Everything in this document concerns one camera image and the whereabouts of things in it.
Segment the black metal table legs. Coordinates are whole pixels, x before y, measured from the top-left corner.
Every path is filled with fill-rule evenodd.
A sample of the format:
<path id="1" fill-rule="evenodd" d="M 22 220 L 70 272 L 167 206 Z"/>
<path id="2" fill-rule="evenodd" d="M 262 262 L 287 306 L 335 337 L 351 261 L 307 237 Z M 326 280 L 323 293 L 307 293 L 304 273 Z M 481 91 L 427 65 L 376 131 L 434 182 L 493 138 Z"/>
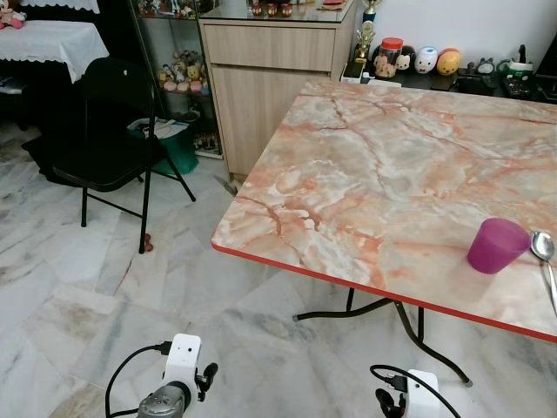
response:
<path id="1" fill-rule="evenodd" d="M 446 358 L 445 355 L 441 354 L 438 351 L 435 351 L 433 347 L 429 347 L 425 343 L 425 313 L 426 310 L 424 307 L 417 307 L 417 326 L 411 322 L 410 315 L 407 314 L 406 310 L 406 303 L 401 301 L 395 301 L 393 299 L 387 298 L 383 296 L 383 298 L 378 299 L 378 301 L 371 302 L 366 304 L 365 306 L 358 307 L 358 309 L 354 309 L 352 307 L 352 303 L 354 302 L 354 295 L 357 294 L 357 289 L 355 287 L 349 287 L 347 289 L 347 296 L 346 296 L 346 306 L 345 310 L 343 311 L 313 311 L 313 312 L 304 312 L 300 314 L 295 314 L 292 317 L 292 320 L 295 322 L 298 321 L 305 321 L 309 319 L 317 319 L 317 318 L 327 318 L 327 319 L 344 319 L 344 318 L 353 318 L 353 317 L 361 317 L 363 314 L 369 314 L 374 310 L 382 309 L 382 307 L 393 306 L 395 311 L 397 311 L 398 317 L 400 319 L 400 323 L 402 324 L 403 330 L 406 331 L 407 338 L 410 339 L 410 342 L 413 343 L 415 347 L 420 349 L 425 354 L 430 355 L 431 358 L 438 360 L 438 362 L 442 363 L 449 369 L 453 370 L 455 374 L 461 378 L 463 386 L 466 388 L 470 388 L 473 386 L 473 379 L 469 377 L 468 374 L 465 373 L 457 365 L 456 362 Z"/>

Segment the purple plastic cup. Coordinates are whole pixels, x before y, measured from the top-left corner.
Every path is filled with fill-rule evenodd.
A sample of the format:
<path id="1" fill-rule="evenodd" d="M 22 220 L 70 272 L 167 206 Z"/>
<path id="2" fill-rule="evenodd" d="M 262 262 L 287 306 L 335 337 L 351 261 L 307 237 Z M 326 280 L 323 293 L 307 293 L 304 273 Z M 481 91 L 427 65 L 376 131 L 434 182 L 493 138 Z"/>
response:
<path id="1" fill-rule="evenodd" d="M 496 274 L 516 261 L 532 246 L 532 235 L 513 220 L 484 220 L 474 236 L 466 261 L 474 270 Z"/>

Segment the silver metal spoon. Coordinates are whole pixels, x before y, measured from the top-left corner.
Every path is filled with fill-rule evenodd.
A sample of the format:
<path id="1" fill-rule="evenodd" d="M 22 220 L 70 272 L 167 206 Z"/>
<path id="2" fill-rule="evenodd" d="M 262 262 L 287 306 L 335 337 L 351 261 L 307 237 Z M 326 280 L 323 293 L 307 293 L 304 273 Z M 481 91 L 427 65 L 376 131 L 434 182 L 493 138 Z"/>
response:
<path id="1" fill-rule="evenodd" d="M 532 252 L 540 259 L 545 274 L 542 275 L 549 293 L 550 302 L 553 310 L 556 311 L 556 286 L 554 285 L 554 271 L 550 259 L 554 255 L 554 243 L 552 236 L 542 231 L 534 231 L 532 234 Z"/>

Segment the green bag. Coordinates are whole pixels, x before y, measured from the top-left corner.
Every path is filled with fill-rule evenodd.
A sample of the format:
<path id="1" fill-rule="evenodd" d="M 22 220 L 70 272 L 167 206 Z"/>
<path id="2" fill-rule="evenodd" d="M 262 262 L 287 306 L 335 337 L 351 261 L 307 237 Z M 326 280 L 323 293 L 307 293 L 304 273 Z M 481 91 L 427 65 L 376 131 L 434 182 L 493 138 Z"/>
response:
<path id="1" fill-rule="evenodd" d="M 156 135 L 160 142 L 166 147 L 170 160 L 183 175 L 190 174 L 198 167 L 198 156 L 194 154 L 195 146 L 192 143 L 194 132 L 190 124 L 178 122 L 172 119 L 156 119 Z M 134 137 L 143 137 L 150 127 L 150 120 L 146 118 L 136 119 L 128 124 L 128 134 Z M 170 165 L 166 159 L 155 164 L 155 170 L 172 174 Z"/>

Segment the black folding chair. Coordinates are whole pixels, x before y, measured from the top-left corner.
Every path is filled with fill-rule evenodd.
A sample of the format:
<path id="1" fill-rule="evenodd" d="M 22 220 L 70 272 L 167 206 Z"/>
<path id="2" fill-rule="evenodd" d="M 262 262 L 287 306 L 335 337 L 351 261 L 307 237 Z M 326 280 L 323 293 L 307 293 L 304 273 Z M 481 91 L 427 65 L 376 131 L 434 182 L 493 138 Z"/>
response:
<path id="1" fill-rule="evenodd" d="M 150 72 L 119 58 L 92 61 L 79 81 L 80 94 L 41 120 L 40 135 L 23 144 L 40 174 L 52 183 L 79 188 L 80 226 L 88 224 L 89 200 L 99 200 L 139 219 L 139 244 L 150 219 L 151 178 L 178 182 L 188 199 L 196 198 L 185 176 L 170 160 L 156 135 L 157 91 Z M 136 119 L 150 120 L 143 137 L 128 134 Z M 166 159 L 172 174 L 155 170 Z"/>

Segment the light wooden cabinet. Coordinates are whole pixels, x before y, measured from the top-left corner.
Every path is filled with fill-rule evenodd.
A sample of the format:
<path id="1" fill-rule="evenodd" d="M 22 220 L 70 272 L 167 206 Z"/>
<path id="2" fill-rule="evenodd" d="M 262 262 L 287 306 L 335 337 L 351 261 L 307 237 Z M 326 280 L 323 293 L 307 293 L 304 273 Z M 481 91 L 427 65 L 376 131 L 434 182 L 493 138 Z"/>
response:
<path id="1" fill-rule="evenodd" d="M 306 81 L 339 81 L 365 5 L 322 0 L 255 16 L 252 0 L 219 0 L 198 18 L 228 175 L 244 180 Z"/>

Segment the glass display shelf with toys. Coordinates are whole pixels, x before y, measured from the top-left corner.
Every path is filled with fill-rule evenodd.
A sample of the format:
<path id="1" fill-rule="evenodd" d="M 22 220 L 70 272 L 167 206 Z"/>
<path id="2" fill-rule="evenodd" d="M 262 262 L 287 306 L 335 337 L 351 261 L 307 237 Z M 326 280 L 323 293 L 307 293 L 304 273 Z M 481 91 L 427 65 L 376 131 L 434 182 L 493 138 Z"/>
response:
<path id="1" fill-rule="evenodd" d="M 160 111 L 191 129 L 195 153 L 222 159 L 198 18 L 220 0 L 126 0 L 144 60 L 160 91 Z"/>

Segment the black TV console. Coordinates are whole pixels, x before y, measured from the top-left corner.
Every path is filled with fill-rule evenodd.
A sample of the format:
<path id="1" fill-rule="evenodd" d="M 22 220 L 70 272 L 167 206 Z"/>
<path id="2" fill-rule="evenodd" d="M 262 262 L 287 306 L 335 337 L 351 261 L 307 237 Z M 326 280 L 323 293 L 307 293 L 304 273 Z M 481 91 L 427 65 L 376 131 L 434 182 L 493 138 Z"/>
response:
<path id="1" fill-rule="evenodd" d="M 557 105 L 556 97 L 547 97 L 537 84 L 530 84 L 525 94 L 513 94 L 507 91 L 504 80 L 494 75 L 463 77 L 461 75 L 442 76 L 430 73 L 399 72 L 393 78 L 380 78 L 379 81 L 401 84 L 402 87 L 414 89 L 431 89 L 431 91 L 458 92 L 458 94 L 473 94 L 497 98 L 513 98 L 526 101 L 538 101 Z"/>

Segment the small white box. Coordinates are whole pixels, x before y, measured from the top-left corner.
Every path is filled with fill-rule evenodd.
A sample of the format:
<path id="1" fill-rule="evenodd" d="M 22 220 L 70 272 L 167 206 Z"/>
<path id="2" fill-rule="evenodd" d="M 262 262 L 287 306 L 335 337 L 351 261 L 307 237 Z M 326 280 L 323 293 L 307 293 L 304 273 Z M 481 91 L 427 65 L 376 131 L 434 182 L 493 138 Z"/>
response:
<path id="1" fill-rule="evenodd" d="M 348 84 L 362 84 L 363 72 L 365 72 L 365 64 L 358 60 L 351 60 L 339 77 L 339 81 Z"/>

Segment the red lidded clear jar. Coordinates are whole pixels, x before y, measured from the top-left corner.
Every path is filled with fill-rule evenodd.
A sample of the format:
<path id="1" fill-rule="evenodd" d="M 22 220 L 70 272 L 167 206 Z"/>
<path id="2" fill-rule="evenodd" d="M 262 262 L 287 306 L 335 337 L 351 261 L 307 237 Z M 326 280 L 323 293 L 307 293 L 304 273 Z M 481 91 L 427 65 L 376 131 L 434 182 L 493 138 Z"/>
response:
<path id="1" fill-rule="evenodd" d="M 375 77 L 388 79 L 395 76 L 398 70 L 395 61 L 398 60 L 403 45 L 405 45 L 405 41 L 401 38 L 385 38 L 382 40 L 373 60 Z"/>

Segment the black round plush figurine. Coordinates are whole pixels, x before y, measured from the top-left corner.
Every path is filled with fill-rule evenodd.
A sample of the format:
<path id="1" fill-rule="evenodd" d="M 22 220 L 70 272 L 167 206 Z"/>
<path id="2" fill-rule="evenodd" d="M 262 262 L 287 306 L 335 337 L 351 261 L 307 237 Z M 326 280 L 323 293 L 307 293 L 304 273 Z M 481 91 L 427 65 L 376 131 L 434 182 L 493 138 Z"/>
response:
<path id="1" fill-rule="evenodd" d="M 401 49 L 397 61 L 395 61 L 395 67 L 397 67 L 400 72 L 414 73 L 415 68 L 417 68 L 417 63 L 417 49 L 412 45 L 405 45 L 405 47 Z"/>

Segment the white round figurine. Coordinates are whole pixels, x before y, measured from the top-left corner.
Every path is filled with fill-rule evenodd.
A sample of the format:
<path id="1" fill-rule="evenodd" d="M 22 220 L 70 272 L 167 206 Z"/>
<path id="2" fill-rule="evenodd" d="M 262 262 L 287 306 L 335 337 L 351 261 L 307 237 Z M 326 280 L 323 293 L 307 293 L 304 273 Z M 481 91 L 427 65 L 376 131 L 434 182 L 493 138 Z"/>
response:
<path id="1" fill-rule="evenodd" d="M 439 59 L 438 49 L 426 45 L 415 52 L 413 61 L 414 71 L 418 73 L 430 73 L 437 66 Z"/>

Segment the orange yellow round figurine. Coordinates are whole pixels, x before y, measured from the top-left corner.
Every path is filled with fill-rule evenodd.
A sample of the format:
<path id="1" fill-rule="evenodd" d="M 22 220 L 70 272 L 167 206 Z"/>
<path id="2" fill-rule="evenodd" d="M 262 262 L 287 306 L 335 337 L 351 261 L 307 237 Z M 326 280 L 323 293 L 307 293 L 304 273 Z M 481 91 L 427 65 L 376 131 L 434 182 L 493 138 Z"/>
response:
<path id="1" fill-rule="evenodd" d="M 441 76 L 452 76 L 460 67 L 461 53 L 454 48 L 446 48 L 440 52 L 435 70 Z"/>

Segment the green white mug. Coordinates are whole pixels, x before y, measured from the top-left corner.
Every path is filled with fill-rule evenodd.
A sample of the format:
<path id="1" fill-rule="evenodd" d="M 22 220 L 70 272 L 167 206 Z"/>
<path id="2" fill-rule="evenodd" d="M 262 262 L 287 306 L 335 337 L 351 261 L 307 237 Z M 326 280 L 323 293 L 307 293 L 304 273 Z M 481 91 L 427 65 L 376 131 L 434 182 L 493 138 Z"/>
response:
<path id="1" fill-rule="evenodd" d="M 532 63 L 522 63 L 521 61 L 509 61 L 505 73 L 509 78 L 528 78 L 534 75 L 534 65 Z"/>

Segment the gold trophy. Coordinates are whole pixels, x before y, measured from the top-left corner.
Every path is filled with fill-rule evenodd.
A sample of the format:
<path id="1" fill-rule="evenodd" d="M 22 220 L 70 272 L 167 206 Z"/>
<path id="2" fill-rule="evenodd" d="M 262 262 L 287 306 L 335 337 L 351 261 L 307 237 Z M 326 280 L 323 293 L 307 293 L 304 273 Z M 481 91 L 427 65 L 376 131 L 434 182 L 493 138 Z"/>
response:
<path id="1" fill-rule="evenodd" d="M 367 78 L 366 61 L 371 55 L 371 44 L 374 39 L 374 19 L 377 16 L 377 8 L 383 0 L 363 0 L 365 4 L 365 12 L 363 12 L 361 24 L 359 24 L 357 32 L 357 47 L 354 49 L 352 60 L 361 61 L 365 64 L 365 72 L 363 72 L 363 79 Z"/>

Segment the white lace tablecloth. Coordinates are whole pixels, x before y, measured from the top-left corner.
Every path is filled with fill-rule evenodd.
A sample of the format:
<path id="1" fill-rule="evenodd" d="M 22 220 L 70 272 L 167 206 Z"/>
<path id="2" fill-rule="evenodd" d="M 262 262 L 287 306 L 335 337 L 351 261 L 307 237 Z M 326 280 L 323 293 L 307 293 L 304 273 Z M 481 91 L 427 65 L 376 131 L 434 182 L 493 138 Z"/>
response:
<path id="1" fill-rule="evenodd" d="M 109 52 L 92 23 L 29 20 L 20 29 L 0 30 L 0 60 L 58 61 L 67 66 L 72 83 L 89 64 Z"/>

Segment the pink plush toy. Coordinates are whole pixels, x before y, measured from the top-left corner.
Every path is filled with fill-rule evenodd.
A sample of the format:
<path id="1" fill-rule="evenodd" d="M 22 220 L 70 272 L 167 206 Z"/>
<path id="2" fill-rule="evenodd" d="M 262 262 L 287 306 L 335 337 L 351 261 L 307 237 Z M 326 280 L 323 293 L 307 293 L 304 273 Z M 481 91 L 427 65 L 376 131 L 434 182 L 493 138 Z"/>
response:
<path id="1" fill-rule="evenodd" d="M 0 0 L 0 30 L 7 27 L 21 29 L 24 24 L 25 13 L 13 8 L 9 0 Z"/>

